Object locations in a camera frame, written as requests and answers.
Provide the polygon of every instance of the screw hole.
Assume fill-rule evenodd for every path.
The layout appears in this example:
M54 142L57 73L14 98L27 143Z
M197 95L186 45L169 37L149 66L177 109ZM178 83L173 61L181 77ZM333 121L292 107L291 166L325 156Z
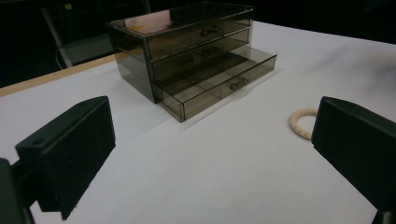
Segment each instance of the screw hole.
M40 139L36 139L35 141L32 142L32 145L37 146L40 145L44 142L45 140L40 138Z

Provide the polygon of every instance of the white table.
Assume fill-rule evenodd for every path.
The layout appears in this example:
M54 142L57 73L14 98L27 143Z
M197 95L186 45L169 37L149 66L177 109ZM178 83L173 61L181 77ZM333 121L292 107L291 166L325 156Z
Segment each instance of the white table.
M396 121L396 46L254 22L252 47L277 54L252 83L183 123L106 63L0 98L0 157L72 105L107 95L117 146L66 222L37 224L371 223L376 209L288 126L322 96ZM313 119L301 120L306 128Z

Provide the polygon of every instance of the open drawer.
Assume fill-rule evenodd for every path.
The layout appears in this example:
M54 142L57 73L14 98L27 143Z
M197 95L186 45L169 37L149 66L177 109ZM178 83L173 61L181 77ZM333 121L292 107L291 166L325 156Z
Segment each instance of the open drawer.
M275 62L276 55L244 46L156 81L153 90L162 107L181 122L268 74Z

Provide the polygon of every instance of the drawer handle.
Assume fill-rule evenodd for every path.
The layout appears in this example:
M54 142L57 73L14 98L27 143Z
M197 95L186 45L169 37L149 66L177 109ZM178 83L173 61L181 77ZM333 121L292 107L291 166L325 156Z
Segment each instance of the drawer handle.
M218 26L213 26L209 30L201 30L200 34L202 37L207 37L210 34L214 34L220 31L220 28Z
M211 47L209 47L209 48L207 48L207 49L200 49L200 50L198 50L198 53L199 53L201 56L203 56L203 57L207 57L207 56L209 56L209 55L211 55L211 54L213 54L213 53L219 52L219 51L220 51L220 48L211 46Z
M246 86L247 84L248 84L248 80L241 77L241 80L230 85L230 89L232 91L236 91L236 90Z

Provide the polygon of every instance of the wooden table edge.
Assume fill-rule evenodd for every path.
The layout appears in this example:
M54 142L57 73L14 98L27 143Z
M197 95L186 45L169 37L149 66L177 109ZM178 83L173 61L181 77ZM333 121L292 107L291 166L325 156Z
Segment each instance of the wooden table edge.
M100 59L96 59L87 63L82 63L70 68L66 68L64 70L58 71L58 72L54 72L54 73L50 73L41 77L35 77L23 82L19 82L13 85L9 85L3 88L0 88L0 97L1 96L6 96L9 95L11 93L17 92L17 91L23 91L23 90L27 90L30 89L32 87L35 86L39 86L41 84L47 83L47 82L51 82L53 80L57 80L63 77L68 77L71 75L74 75L76 73L88 70L90 68L105 64L105 63L110 63L115 61L116 58L114 56L114 54L100 58Z

